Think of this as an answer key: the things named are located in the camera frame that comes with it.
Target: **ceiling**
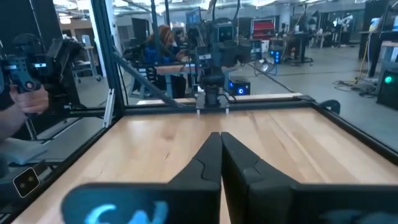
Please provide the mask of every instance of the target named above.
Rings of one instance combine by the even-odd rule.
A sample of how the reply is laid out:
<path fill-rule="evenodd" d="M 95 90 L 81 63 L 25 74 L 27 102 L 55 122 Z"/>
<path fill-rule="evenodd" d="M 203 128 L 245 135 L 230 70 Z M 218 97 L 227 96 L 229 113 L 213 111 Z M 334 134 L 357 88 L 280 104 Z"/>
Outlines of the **ceiling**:
<path fill-rule="evenodd" d="M 89 18 L 88 9 L 91 0 L 53 0 L 55 9 L 60 17 Z M 151 0 L 112 0 L 116 16 L 126 14 L 149 13 Z M 156 11 L 161 14 L 165 11 L 165 0 L 154 0 Z M 170 11 L 186 11 L 194 7 L 206 10 L 213 0 L 168 0 Z M 291 4 L 305 0 L 241 0 L 242 6 L 265 6 L 268 4 Z M 236 7 L 237 0 L 217 0 L 218 7 Z"/>

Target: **black frame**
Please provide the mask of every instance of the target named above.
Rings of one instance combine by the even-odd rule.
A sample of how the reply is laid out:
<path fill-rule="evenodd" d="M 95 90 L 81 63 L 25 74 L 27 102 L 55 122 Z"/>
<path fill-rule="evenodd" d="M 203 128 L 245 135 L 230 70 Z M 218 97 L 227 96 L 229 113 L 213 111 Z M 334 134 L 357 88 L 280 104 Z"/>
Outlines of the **black frame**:
<path fill-rule="evenodd" d="M 119 79 L 119 73 L 116 67 L 116 62 L 113 58 L 113 40 L 111 36 L 111 29 L 109 27 L 109 19 L 106 12 L 106 5 L 104 1 L 91 0 L 93 12 L 96 17 L 96 24 L 99 32 L 99 43 L 103 51 L 104 66 L 106 68 L 109 89 L 115 90 L 115 107 L 114 118 L 108 128 L 100 129 L 91 139 L 78 148 L 70 157 L 60 164 L 55 169 L 53 174 L 39 187 L 35 192 L 30 194 L 23 200 L 19 208 L 5 219 L 5 223 L 12 222 L 17 218 L 34 200 L 36 200 L 44 191 L 46 191 L 64 172 L 66 172 L 79 158 L 82 156 L 99 138 L 101 138 L 107 131 L 109 131 L 114 124 L 116 124 L 123 116 L 131 115 L 148 115 L 148 114 L 173 114 L 173 113 L 196 113 L 194 104 L 186 104 L 184 107 L 171 108 L 167 105 L 135 105 L 125 106 L 122 94 L 122 86 Z M 155 7 L 152 6 L 152 12 L 155 12 Z M 350 124 L 338 113 L 333 112 L 327 108 L 327 105 L 317 103 L 308 96 L 288 97 L 288 98 L 270 98 L 261 100 L 242 100 L 232 103 L 229 107 L 230 111 L 239 110 L 272 110 L 272 109 L 292 109 L 292 108 L 313 108 L 320 114 L 328 118 L 332 123 L 338 125 L 341 129 L 350 133 L 355 138 L 359 139 L 363 144 L 376 151 L 382 157 L 386 158 L 391 163 L 398 165 L 398 152 L 393 150 L 388 145 L 380 142 L 376 138 L 366 134 L 356 126 Z M 224 109 L 203 109 L 201 113 L 222 112 Z M 103 110 L 80 111 L 81 117 L 97 116 Z"/>

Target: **metal pole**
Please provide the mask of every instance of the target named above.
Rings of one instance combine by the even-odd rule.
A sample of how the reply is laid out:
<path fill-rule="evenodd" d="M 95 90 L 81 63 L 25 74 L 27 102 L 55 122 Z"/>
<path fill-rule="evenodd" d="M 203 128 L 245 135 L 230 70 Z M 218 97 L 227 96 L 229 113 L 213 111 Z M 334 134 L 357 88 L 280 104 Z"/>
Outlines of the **metal pole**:
<path fill-rule="evenodd" d="M 154 30 L 154 39 L 155 39 L 155 47 L 157 52 L 157 63 L 160 64 L 160 39 L 159 39 L 159 31 L 157 29 L 157 16 L 156 16 L 156 5 L 155 0 L 150 0 L 150 9 L 152 13 L 152 28 Z"/>
<path fill-rule="evenodd" d="M 164 1 L 164 6 L 165 6 L 166 24 L 170 26 L 169 0 Z"/>
<path fill-rule="evenodd" d="M 109 89 L 114 89 L 115 102 L 114 113 L 115 115 L 124 114 L 124 100 L 122 93 L 122 86 L 118 73 L 116 62 L 113 59 L 113 36 L 111 27 L 109 25 L 109 17 L 106 10 L 105 1 L 91 0 L 93 7 L 93 15 L 98 32 L 98 41 L 102 50 L 104 68 L 106 78 L 108 79 Z"/>

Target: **monitor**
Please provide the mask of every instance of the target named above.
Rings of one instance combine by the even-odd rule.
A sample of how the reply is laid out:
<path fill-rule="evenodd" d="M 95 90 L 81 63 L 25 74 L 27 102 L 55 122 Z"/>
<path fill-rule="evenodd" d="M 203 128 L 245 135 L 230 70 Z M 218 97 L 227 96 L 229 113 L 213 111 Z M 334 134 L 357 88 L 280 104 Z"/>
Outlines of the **monitor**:
<path fill-rule="evenodd" d="M 187 26 L 201 23 L 200 7 L 196 7 L 185 14 L 187 16 Z"/>

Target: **ceiling light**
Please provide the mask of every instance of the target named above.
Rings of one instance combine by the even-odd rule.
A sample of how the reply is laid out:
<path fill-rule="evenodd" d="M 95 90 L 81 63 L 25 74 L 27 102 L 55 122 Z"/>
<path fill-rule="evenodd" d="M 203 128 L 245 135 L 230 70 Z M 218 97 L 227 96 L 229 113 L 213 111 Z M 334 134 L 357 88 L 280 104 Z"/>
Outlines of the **ceiling light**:
<path fill-rule="evenodd" d="M 60 16 L 60 19 L 71 19 L 73 16 Z"/>
<path fill-rule="evenodd" d="M 68 4 L 67 0 L 53 0 L 52 1 L 54 4 L 59 5 L 59 6 L 63 6 L 65 4 Z"/>
<path fill-rule="evenodd" d="M 199 5 L 199 7 L 201 8 L 201 9 L 205 9 L 205 10 L 208 10 L 210 7 L 210 0 L 204 0 L 200 5 Z"/>
<path fill-rule="evenodd" d="M 77 8 L 79 10 L 89 10 L 90 9 L 90 1 L 88 0 L 78 0 Z"/>
<path fill-rule="evenodd" d="M 166 11 L 166 7 L 164 5 L 156 6 L 156 13 L 163 13 Z"/>
<path fill-rule="evenodd" d="M 114 0 L 113 5 L 116 7 L 124 7 L 124 6 L 129 6 L 129 3 L 123 0 Z"/>
<path fill-rule="evenodd" d="M 66 9 L 76 9 L 77 5 L 67 0 L 53 0 L 53 3 L 58 6 L 63 6 Z"/>
<path fill-rule="evenodd" d="M 71 24 L 72 21 L 70 19 L 60 19 L 61 24 Z"/>
<path fill-rule="evenodd" d="M 273 3 L 275 0 L 254 0 L 252 5 L 256 7 L 266 6 Z"/>

